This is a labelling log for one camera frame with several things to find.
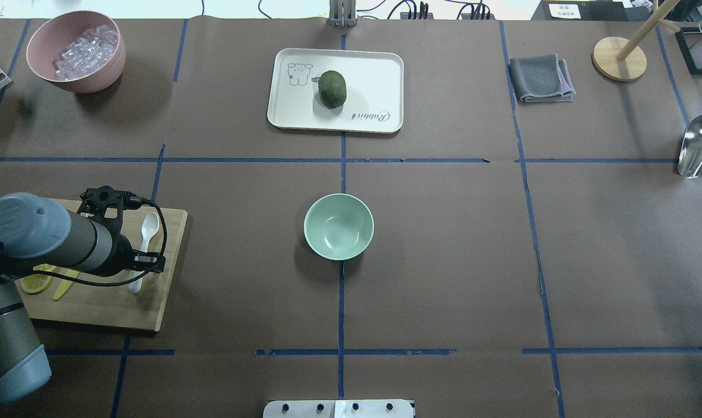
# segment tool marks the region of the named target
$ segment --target avocado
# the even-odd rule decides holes
[[[328,109],[335,109],[345,103],[345,78],[339,72],[329,70],[318,80],[319,101]]]

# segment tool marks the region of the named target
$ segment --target ice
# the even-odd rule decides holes
[[[108,26],[87,29],[54,61],[56,79],[75,80],[100,69],[116,51],[118,34]]]

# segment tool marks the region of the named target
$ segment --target cutting board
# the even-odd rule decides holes
[[[80,201],[53,200],[72,212],[76,212],[80,206]],[[132,248],[139,248],[142,244],[142,222],[150,211],[155,211],[154,207],[143,206],[136,211],[124,212],[121,233],[131,242]],[[53,278],[51,285],[37,294],[27,294],[19,286],[28,315],[34,319],[159,331],[188,219],[186,211],[162,211],[168,232],[165,268],[162,273],[149,273],[144,276],[142,289],[138,294],[129,292],[128,286],[97,287],[74,283],[61,299],[54,301],[54,291],[59,287],[61,279]],[[163,231],[160,227],[157,235],[149,242],[149,251],[159,251],[162,238]],[[65,273],[66,270],[62,268],[59,272]],[[99,282],[118,282],[130,277],[131,272],[126,270],[109,278],[80,273],[80,279]]]

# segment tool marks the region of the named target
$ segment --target wooden stand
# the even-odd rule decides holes
[[[54,200],[72,212],[80,206],[80,201]],[[124,213],[121,233],[128,238],[134,248],[139,248],[142,243],[142,222],[144,216],[150,211],[154,211],[154,207],[143,206],[137,211]],[[159,275],[149,273],[144,276],[139,293],[132,294],[128,291],[128,286],[96,287],[74,283],[61,299],[54,301],[54,291],[61,283],[61,279],[54,278],[48,289],[37,294],[27,294],[19,288],[28,315],[34,319],[159,331],[188,218],[186,211],[177,209],[162,209],[162,211],[168,232],[165,270]],[[162,238],[163,233],[160,228],[157,235],[150,241],[149,250],[159,250]],[[80,273],[81,279],[99,282],[118,282],[128,280],[130,277],[131,272],[126,270],[109,278]]]
[[[680,0],[667,0],[640,27],[632,39],[608,37],[593,48],[592,60],[596,69],[616,81],[636,80],[645,73],[647,58],[638,45],[653,27],[663,19]]]

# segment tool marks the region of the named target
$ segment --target yellow knife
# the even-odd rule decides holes
[[[67,276],[71,278],[76,278],[79,274],[80,272],[77,272],[76,270],[67,270]],[[54,301],[61,299],[67,290],[69,290],[70,286],[72,286],[72,283],[74,282],[62,279],[62,282],[59,283],[59,287],[56,288],[56,292],[54,292]]]

